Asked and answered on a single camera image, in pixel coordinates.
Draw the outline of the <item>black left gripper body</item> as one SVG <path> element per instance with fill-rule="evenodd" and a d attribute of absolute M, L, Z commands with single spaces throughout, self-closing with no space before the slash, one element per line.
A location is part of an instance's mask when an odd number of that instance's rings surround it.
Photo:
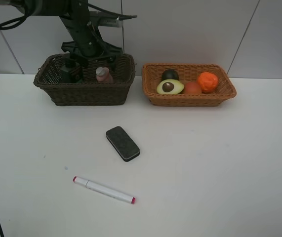
<path fill-rule="evenodd" d="M 112 60 L 122 56 L 122 48 L 103 41 L 98 27 L 92 23 L 64 25 L 72 41 L 63 42 L 63 52 L 73 54 L 87 61 Z"/>

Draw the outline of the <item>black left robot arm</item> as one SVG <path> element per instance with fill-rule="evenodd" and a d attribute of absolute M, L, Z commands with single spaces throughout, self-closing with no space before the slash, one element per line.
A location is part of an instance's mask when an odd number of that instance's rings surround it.
<path fill-rule="evenodd" d="M 104 20 L 119 21 L 123 17 L 82 0 L 0 0 L 0 5 L 11 5 L 23 13 L 22 17 L 0 24 L 0 31 L 11 30 L 30 16 L 58 16 L 69 32 L 70 42 L 62 43 L 61 49 L 68 52 L 65 63 L 79 63 L 87 67 L 90 61 L 103 61 L 113 64 L 122 56 L 123 49 L 105 42 L 99 32 Z"/>

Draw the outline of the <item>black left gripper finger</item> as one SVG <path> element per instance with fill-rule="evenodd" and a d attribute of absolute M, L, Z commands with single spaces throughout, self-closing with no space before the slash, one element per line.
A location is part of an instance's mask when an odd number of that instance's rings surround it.
<path fill-rule="evenodd" d="M 120 58 L 120 55 L 113 55 L 107 59 L 107 63 L 110 66 L 110 69 L 115 72 L 117 67 L 117 60 Z"/>
<path fill-rule="evenodd" d="M 70 53 L 70 59 L 76 61 L 81 67 L 88 67 L 88 59 L 81 53 Z"/>

